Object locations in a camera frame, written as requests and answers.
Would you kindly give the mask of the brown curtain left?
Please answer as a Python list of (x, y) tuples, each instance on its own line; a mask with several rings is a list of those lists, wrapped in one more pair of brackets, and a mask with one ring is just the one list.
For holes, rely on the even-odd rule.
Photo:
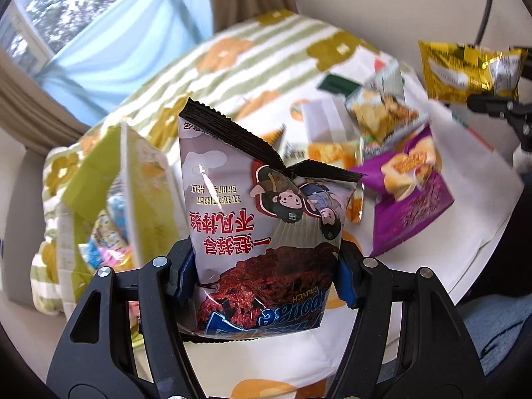
[(42, 156), (68, 146), (87, 131), (66, 108), (47, 95), (1, 52), (1, 128), (24, 147)]

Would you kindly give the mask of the orange cake snack bag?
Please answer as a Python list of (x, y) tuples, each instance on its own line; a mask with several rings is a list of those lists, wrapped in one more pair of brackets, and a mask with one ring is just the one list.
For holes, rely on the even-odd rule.
[(363, 161), (359, 141), (287, 144), (282, 157), (287, 166), (302, 160), (314, 160), (341, 169), (353, 169)]

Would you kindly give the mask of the white translucent snack packet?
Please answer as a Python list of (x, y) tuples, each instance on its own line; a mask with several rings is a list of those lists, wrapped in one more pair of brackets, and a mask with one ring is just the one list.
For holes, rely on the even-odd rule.
[(361, 136), (342, 96), (329, 95), (310, 101), (302, 105), (301, 111), (308, 141), (312, 143), (344, 143), (356, 141)]

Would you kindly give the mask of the purple potato chip bag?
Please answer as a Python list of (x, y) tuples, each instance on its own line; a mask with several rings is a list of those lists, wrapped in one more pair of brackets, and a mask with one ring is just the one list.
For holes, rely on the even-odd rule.
[(377, 196), (372, 257), (417, 235), (454, 203), (441, 169), (431, 128), (425, 125), (402, 150), (386, 151), (353, 170)]

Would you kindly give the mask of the green white cardboard box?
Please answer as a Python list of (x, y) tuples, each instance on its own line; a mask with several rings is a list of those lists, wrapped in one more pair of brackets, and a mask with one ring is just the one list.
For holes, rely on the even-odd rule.
[(190, 234), (165, 154), (125, 123), (109, 128), (82, 160), (56, 211), (66, 315), (99, 268), (141, 268)]

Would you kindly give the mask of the white fruit print cloth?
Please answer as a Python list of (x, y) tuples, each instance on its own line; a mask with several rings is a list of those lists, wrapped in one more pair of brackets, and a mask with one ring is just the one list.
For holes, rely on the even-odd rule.
[(332, 398), (478, 398), (487, 387), (436, 274), (392, 270), (342, 238), (364, 169), (286, 166), (266, 141), (194, 100), (179, 115), (190, 237), (138, 278), (151, 398), (204, 391), (176, 323), (193, 260), (194, 333), (255, 339), (318, 327), (331, 288), (357, 312)]

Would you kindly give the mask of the grey seaweed crunch snack bag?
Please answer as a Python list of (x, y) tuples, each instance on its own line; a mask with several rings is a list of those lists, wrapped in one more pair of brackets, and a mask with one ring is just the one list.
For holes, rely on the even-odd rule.
[(179, 142), (197, 269), (190, 331), (254, 339), (317, 328), (360, 175), (314, 160), (288, 166), (194, 100), (180, 112)]

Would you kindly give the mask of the dark green small packet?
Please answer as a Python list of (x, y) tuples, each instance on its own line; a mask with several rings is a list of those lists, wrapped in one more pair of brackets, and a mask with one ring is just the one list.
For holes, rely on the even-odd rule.
[(326, 75), (318, 85), (318, 90), (326, 91), (333, 95), (343, 95), (348, 97), (352, 95), (361, 85), (335, 74)]

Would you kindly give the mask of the floral striped quilt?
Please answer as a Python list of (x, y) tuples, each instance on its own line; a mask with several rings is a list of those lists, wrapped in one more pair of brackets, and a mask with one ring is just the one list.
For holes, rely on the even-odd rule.
[(43, 165), (44, 240), (31, 264), (33, 305), (43, 314), (72, 310), (91, 274), (79, 255), (57, 265), (57, 206), (74, 175), (107, 129), (126, 122), (177, 161), (177, 116), (187, 98), (232, 119), (268, 119), (259, 136), (281, 126), (302, 126), (301, 104), (319, 96), (328, 74), (360, 82), (382, 68), (390, 55), (331, 24), (287, 9), (259, 15), (216, 34), (171, 62), (77, 142), (52, 150)]

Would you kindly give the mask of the light blue window cloth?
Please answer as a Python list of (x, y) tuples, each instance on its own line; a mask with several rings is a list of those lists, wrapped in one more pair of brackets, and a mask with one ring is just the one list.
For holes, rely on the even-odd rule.
[(213, 33), (210, 0), (118, 0), (35, 80), (81, 123), (93, 126)]

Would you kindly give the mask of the window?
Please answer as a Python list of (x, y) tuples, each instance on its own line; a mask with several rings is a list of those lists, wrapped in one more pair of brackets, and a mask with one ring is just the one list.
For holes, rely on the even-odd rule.
[(1, 15), (1, 47), (34, 76), (117, 0), (11, 0)]

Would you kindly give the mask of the yellow gold snack bag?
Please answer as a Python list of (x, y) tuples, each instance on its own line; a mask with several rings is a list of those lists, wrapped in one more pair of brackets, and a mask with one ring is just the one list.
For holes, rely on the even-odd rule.
[(516, 98), (528, 51), (497, 52), (470, 44), (418, 42), (429, 98), (465, 104), (470, 95)]

